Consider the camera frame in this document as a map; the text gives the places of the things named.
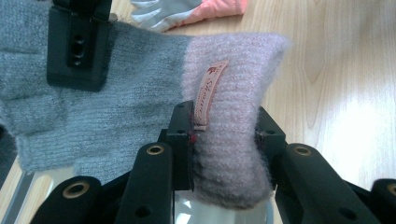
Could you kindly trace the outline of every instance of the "metal hole insert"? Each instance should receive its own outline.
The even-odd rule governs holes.
[[[64,190],[64,197],[66,199],[75,199],[85,194],[90,188],[90,184],[85,181],[78,181],[72,185],[69,185]]]
[[[162,146],[155,145],[155,146],[149,147],[147,150],[147,153],[155,156],[155,155],[163,153],[163,151],[164,151],[164,148]]]
[[[305,147],[295,147],[294,151],[302,156],[310,156],[312,154],[311,150]]]
[[[396,196],[396,183],[388,184],[388,190],[390,191],[390,193]]]

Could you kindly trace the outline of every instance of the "wooden surface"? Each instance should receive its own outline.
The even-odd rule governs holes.
[[[123,20],[131,10],[129,0],[114,0]],[[292,46],[262,105],[289,143],[317,148],[341,177],[369,189],[378,178],[396,178],[395,12],[391,0],[248,0],[243,17],[169,34],[287,36]],[[11,171],[0,202],[18,178]]]

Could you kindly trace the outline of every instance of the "glove label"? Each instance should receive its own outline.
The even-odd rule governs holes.
[[[212,63],[206,70],[204,77],[202,78],[201,85],[199,87],[198,96],[195,100],[194,109],[194,129],[204,131],[209,122],[209,110],[212,104],[213,96],[215,95],[216,87],[219,82],[219,78],[223,74],[223,71],[228,60]]]

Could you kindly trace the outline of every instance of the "gray glove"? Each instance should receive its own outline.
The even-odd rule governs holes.
[[[137,150],[167,127],[174,105],[195,100],[208,66],[228,60],[193,155],[194,197],[249,208],[269,196],[254,126],[285,38],[159,35],[116,22],[105,86],[100,92],[74,91],[46,81],[49,6],[0,2],[0,124],[16,137],[23,170],[73,165],[76,175],[103,184],[124,174]]]

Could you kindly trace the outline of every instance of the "brand label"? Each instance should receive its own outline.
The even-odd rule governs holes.
[[[198,91],[198,96],[195,101],[194,109],[194,123],[195,130],[204,131],[209,122],[209,110],[212,104],[213,96],[215,95],[216,87],[219,78],[223,74],[224,68],[229,61],[221,61],[212,63],[207,69],[202,78],[201,85]]]

